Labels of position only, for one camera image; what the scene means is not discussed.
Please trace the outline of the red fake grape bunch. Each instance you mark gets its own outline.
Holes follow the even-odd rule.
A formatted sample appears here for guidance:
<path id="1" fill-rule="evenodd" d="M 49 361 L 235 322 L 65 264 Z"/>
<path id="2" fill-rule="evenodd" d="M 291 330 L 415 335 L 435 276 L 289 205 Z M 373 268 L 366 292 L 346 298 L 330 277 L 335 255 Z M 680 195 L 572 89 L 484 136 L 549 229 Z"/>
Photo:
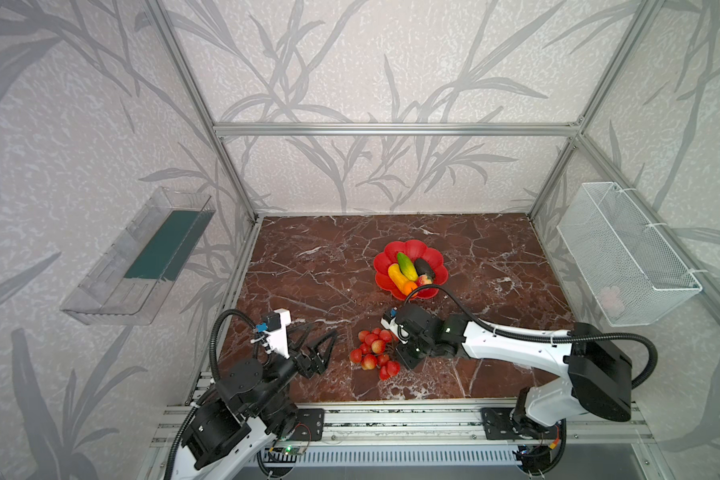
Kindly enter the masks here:
<path id="1" fill-rule="evenodd" d="M 349 352 L 349 361 L 363 371 L 375 370 L 382 381 L 400 374 L 401 363 L 395 359 L 399 337 L 389 329 L 361 330 L 358 344 Z"/>

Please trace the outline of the red yellow fake apple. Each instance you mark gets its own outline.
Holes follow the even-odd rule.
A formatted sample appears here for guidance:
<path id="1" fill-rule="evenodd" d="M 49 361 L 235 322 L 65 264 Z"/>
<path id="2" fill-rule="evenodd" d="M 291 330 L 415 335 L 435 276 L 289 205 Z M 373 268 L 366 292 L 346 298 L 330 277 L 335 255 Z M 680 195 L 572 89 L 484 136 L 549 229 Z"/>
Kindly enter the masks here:
<path id="1" fill-rule="evenodd" d="M 418 286 L 430 285 L 433 283 L 432 278 L 429 275 L 420 275 L 416 280 Z"/>

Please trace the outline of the yellow fake squash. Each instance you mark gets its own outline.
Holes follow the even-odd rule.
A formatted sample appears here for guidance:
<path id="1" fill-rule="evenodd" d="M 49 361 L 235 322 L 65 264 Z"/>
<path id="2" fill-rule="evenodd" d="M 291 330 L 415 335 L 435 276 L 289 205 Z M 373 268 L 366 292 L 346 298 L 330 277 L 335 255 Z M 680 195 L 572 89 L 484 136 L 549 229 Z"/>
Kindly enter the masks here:
<path id="1" fill-rule="evenodd" d="M 402 275 L 398 264 L 394 263 L 388 267 L 387 274 L 397 289 L 402 293 L 402 286 L 409 280 Z"/>

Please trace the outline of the dark fake avocado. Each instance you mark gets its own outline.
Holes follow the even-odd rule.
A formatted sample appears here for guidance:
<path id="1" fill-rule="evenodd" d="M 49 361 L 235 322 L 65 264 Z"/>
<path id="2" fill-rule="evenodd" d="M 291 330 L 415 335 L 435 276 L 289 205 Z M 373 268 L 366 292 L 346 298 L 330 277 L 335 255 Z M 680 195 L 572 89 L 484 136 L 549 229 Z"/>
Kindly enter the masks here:
<path id="1" fill-rule="evenodd" d="M 426 275 L 429 275 L 434 282 L 434 280 L 436 278 L 436 274 L 434 272 L 434 269 L 430 266 L 430 264 L 425 259 L 418 258 L 413 261 L 413 265 L 414 265 L 415 271 L 417 273 L 417 277 L 419 277 L 420 275 L 426 274 Z"/>

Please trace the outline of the green yellow fake cucumber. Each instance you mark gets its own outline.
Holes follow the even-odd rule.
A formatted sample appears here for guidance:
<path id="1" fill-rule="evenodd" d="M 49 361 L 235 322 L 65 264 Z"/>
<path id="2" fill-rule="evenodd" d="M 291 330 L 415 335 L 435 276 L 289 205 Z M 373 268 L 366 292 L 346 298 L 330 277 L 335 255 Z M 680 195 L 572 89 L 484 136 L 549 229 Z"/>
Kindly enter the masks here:
<path id="1" fill-rule="evenodd" d="M 416 282 L 418 277 L 413 265 L 413 261 L 405 253 L 397 253 L 397 264 L 400 272 L 404 277 L 406 277 L 409 281 Z"/>

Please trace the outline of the small orange fake fruit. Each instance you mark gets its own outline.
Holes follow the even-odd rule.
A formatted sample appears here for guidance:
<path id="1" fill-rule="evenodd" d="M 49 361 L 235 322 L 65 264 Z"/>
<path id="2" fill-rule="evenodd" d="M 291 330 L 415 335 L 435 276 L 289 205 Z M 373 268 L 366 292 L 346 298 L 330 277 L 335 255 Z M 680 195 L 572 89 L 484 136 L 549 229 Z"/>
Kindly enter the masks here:
<path id="1" fill-rule="evenodd" d="M 418 288 L 418 285 L 413 281 L 408 281 L 402 286 L 402 293 L 405 296 L 410 295 L 412 292 L 414 292 Z"/>

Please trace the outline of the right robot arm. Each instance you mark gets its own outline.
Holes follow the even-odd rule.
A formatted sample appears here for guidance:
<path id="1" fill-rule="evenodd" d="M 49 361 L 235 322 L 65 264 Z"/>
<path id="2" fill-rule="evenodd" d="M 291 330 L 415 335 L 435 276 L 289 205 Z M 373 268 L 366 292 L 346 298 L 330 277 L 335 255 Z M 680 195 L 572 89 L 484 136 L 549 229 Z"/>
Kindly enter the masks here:
<path id="1" fill-rule="evenodd" d="M 523 388 L 512 409 L 487 417 L 487 423 L 503 432 L 538 438 L 578 415 L 612 422 L 631 418 L 632 362 L 589 324 L 557 331 L 503 328 L 467 314 L 441 320 L 414 304 L 391 309 L 381 324 L 397 336 L 397 358 L 410 370 L 428 357 L 462 357 L 555 375 L 542 386 Z"/>

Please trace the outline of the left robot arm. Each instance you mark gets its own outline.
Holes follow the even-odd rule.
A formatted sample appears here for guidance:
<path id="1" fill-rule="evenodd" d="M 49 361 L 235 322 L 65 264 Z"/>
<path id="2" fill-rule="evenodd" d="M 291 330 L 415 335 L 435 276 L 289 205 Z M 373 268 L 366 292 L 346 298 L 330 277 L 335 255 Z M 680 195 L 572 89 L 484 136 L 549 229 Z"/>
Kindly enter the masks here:
<path id="1" fill-rule="evenodd" d="M 310 379 L 326 372 L 338 339 L 330 330 L 309 339 L 312 328 L 285 325 L 254 337 L 253 356 L 225 373 L 213 372 L 214 383 L 195 401 L 171 444 L 165 479 L 232 479 L 266 446 L 292 434 L 298 408 L 288 388 L 298 376 Z"/>

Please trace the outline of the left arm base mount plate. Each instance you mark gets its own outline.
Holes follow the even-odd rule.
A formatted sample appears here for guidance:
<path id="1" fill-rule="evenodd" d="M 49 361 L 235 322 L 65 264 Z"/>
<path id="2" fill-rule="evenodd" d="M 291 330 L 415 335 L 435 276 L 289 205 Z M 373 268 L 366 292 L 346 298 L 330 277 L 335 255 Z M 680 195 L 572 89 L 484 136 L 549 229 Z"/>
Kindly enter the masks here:
<path id="1" fill-rule="evenodd" d="M 320 441 L 325 426 L 326 411 L 322 408 L 298 407 L 296 416 L 287 423 L 286 436 L 282 440 L 313 442 Z"/>

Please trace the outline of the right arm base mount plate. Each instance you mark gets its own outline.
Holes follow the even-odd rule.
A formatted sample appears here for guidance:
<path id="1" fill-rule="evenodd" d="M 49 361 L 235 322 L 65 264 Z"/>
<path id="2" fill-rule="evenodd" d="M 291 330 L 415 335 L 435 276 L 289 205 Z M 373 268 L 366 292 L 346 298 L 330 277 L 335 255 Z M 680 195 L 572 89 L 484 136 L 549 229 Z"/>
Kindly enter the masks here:
<path id="1" fill-rule="evenodd" d="M 557 438 L 556 426 L 543 426 L 531 420 L 518 408 L 482 408 L 480 417 L 487 440 L 544 442 Z"/>

